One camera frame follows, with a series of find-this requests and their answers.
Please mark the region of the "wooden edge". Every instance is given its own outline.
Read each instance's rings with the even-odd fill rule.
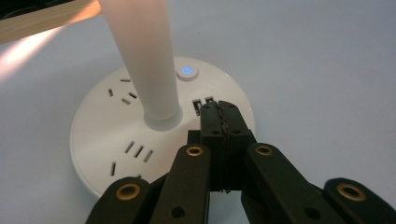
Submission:
[[[82,21],[102,12],[98,0],[75,0],[0,21],[0,44]]]

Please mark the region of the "slot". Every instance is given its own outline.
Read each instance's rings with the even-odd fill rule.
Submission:
[[[213,96],[205,97],[205,101],[206,101],[207,103],[213,102],[213,101],[214,101],[214,100],[213,100]]]
[[[130,105],[131,104],[131,102],[129,102],[128,100],[126,100],[126,99],[124,99],[124,98],[122,98],[121,99],[126,105]]]
[[[195,114],[197,116],[200,116],[201,115],[200,109],[201,109],[201,106],[202,106],[201,100],[193,100],[192,101],[192,105],[194,106]]]
[[[129,150],[131,150],[131,147],[134,145],[134,141],[132,141],[129,145],[128,145],[128,147],[125,149],[125,153],[128,153],[129,152]]]
[[[146,155],[146,158],[143,160],[143,162],[148,162],[153,152],[154,152],[153,150],[150,150],[149,153]]]
[[[113,162],[113,163],[111,163],[110,175],[111,175],[111,176],[114,176],[115,173],[116,173],[116,163]]]
[[[136,94],[133,94],[133,93],[131,93],[131,92],[129,92],[128,95],[132,96],[134,99],[137,98],[137,95],[136,95]]]
[[[143,150],[143,146],[140,146],[140,148],[134,154],[134,157],[137,158],[139,156],[140,152],[142,152],[142,150]]]

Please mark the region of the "brass screw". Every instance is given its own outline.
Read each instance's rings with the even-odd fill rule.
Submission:
[[[140,186],[137,184],[124,184],[116,191],[116,196],[122,201],[132,200],[140,193]]]
[[[270,147],[257,146],[256,152],[263,156],[271,156],[274,151]]]
[[[346,183],[341,183],[337,185],[338,192],[349,200],[355,202],[362,202],[366,200],[366,194],[364,194],[363,190]]]
[[[200,156],[204,151],[200,147],[189,147],[186,150],[189,156]]]

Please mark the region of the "dark object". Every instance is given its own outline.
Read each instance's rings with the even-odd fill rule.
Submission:
[[[0,20],[71,1],[73,0],[3,0],[0,3]]]
[[[396,223],[395,210],[355,181],[308,183],[279,149],[256,143],[235,105],[210,102],[200,114],[201,131],[189,131],[167,176],[116,181],[87,223],[206,223],[209,191],[223,190],[242,190],[250,223]]]

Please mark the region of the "lamp base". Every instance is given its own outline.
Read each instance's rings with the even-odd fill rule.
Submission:
[[[217,67],[175,57],[181,122],[170,130],[150,128],[125,67],[98,83],[85,97],[70,133],[74,167],[84,185],[100,197],[114,181],[140,176],[149,183],[169,172],[188,130],[199,130],[199,107],[209,101],[237,105],[254,132],[250,102],[236,82]]]

